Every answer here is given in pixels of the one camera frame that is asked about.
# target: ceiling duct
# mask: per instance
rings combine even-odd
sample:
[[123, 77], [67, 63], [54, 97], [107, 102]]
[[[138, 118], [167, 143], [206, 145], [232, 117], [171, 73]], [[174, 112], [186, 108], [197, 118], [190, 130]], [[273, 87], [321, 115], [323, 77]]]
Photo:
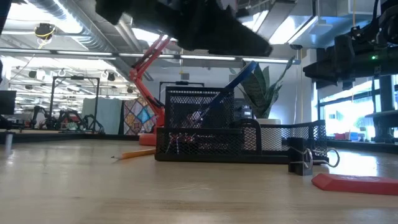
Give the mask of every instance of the ceiling duct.
[[292, 12], [296, 3], [297, 0], [275, 0], [257, 33], [266, 39], [270, 39]]
[[[60, 21], [69, 21], [71, 26], [80, 26], [79, 34], [83, 37], [74, 37], [76, 41], [85, 46], [89, 51], [95, 52], [116, 52], [116, 48], [110, 44], [103, 33], [95, 26], [90, 18], [71, 0], [29, 0], [37, 8], [48, 12]], [[111, 62], [121, 75], [129, 80], [128, 73], [130, 66], [117, 57]]]

